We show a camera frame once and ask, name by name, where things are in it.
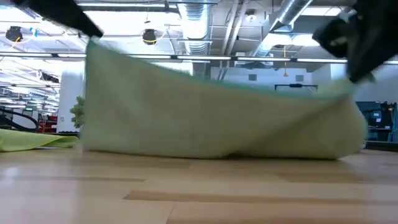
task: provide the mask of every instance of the white wall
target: white wall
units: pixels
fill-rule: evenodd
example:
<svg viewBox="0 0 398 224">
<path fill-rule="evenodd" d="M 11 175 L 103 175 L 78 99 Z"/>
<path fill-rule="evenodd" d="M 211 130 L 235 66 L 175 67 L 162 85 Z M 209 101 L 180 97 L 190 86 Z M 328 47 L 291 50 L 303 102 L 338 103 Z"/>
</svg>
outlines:
<svg viewBox="0 0 398 224">
<path fill-rule="evenodd" d="M 398 65 L 385 65 L 373 72 L 375 83 L 362 84 L 356 101 L 388 101 L 398 103 Z"/>
<path fill-rule="evenodd" d="M 219 68 L 211 68 L 211 79 L 216 80 L 218 77 Z M 285 70 L 283 68 L 275 71 L 274 69 L 252 69 L 245 68 L 229 68 L 224 77 L 224 82 L 241 83 L 246 85 L 261 85 L 269 88 L 274 88 L 275 84 L 293 84 L 296 75 L 304 75 L 304 82 L 301 84 L 311 85 L 311 73 L 307 73 L 304 68 L 288 68 L 289 76 L 284 77 Z M 249 81 L 249 74 L 256 74 L 257 81 Z"/>
<path fill-rule="evenodd" d="M 331 80 L 331 66 L 324 65 L 311 74 L 312 85 L 322 85 Z"/>
<path fill-rule="evenodd" d="M 74 131 L 72 123 L 73 114 L 70 112 L 75 104 L 76 97 L 83 96 L 84 91 L 84 62 L 68 62 L 61 76 L 60 102 L 58 107 L 57 133 L 61 131 Z"/>
<path fill-rule="evenodd" d="M 345 64 L 327 64 L 312 73 L 312 83 L 321 85 L 341 78 L 346 73 Z M 381 66 L 373 75 L 375 83 L 363 83 L 355 94 L 356 101 L 398 102 L 398 65 Z"/>
</svg>

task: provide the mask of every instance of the cloth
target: cloth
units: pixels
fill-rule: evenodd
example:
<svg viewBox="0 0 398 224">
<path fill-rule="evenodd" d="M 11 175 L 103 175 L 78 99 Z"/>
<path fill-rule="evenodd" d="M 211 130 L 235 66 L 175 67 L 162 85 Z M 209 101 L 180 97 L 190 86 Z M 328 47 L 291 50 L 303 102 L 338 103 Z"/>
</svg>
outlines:
<svg viewBox="0 0 398 224">
<path fill-rule="evenodd" d="M 73 147 L 77 143 L 76 137 L 0 129 L 0 152 L 25 151 L 38 147 Z"/>
<path fill-rule="evenodd" d="M 90 41 L 85 149 L 217 159 L 337 159 L 361 148 L 366 122 L 355 88 L 295 95 L 202 80 Z"/>
</svg>

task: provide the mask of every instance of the blue machine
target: blue machine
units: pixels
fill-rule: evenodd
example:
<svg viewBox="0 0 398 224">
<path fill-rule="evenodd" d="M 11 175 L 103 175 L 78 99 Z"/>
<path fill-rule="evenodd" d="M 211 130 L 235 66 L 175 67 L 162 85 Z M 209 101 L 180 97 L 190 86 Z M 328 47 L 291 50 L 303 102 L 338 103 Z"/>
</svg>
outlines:
<svg viewBox="0 0 398 224">
<path fill-rule="evenodd" d="M 368 141 L 397 142 L 397 103 L 356 102 L 368 121 Z"/>
</svg>

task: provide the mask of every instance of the silver air duct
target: silver air duct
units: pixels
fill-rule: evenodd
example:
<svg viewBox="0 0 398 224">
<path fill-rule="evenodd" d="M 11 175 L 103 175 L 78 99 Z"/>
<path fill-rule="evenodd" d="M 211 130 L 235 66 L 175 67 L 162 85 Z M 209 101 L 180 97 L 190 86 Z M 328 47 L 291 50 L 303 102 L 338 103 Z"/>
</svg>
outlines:
<svg viewBox="0 0 398 224">
<path fill-rule="evenodd" d="M 207 39 L 210 27 L 209 4 L 178 4 L 182 17 L 183 36 L 192 40 L 185 42 L 185 48 L 189 55 L 209 54 L 210 44 L 201 40 Z M 210 78 L 209 63 L 193 63 L 193 75 Z"/>
<path fill-rule="evenodd" d="M 267 18 L 266 24 L 263 27 L 264 33 L 268 34 L 270 31 L 280 29 L 284 26 L 290 26 L 290 28 L 292 28 L 293 23 L 312 1 L 313 0 L 284 0 L 280 9 Z M 272 47 L 272 45 L 267 44 L 267 36 L 265 36 L 264 40 L 262 40 L 251 56 L 265 57 Z"/>
</svg>

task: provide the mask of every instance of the hardwood floor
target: hardwood floor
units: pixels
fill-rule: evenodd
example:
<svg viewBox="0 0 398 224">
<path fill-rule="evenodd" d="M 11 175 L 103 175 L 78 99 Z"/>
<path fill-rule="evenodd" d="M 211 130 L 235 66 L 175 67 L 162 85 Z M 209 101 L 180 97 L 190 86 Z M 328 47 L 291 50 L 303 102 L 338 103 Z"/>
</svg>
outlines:
<svg viewBox="0 0 398 224">
<path fill-rule="evenodd" d="M 398 154 L 197 161 L 0 154 L 0 223 L 397 224 Z"/>
</svg>

